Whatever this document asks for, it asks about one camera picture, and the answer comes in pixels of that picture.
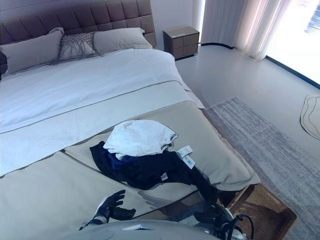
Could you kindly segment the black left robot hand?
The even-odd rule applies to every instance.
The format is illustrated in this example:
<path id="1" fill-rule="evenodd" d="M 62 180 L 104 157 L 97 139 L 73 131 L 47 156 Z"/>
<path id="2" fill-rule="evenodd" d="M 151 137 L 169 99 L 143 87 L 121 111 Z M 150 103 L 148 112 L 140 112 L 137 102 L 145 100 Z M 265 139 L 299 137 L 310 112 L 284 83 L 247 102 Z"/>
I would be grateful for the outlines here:
<path id="1" fill-rule="evenodd" d="M 107 221 L 109 221 L 110 218 L 119 221 L 131 220 L 136 213 L 136 209 L 121 207 L 124 203 L 125 193 L 125 190 L 120 190 L 111 196 L 105 197 L 98 205 L 93 218 L 104 217 Z"/>

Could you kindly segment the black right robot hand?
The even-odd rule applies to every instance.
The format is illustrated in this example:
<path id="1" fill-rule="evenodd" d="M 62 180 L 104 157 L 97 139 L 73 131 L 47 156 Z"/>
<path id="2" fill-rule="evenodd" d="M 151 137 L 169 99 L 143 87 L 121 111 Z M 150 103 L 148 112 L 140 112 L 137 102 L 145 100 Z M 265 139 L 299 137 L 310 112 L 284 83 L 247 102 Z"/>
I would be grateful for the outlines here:
<path id="1" fill-rule="evenodd" d="M 195 211 L 193 216 L 200 223 L 221 226 L 228 219 L 226 218 L 224 207 L 218 203 L 209 203 L 203 212 Z"/>

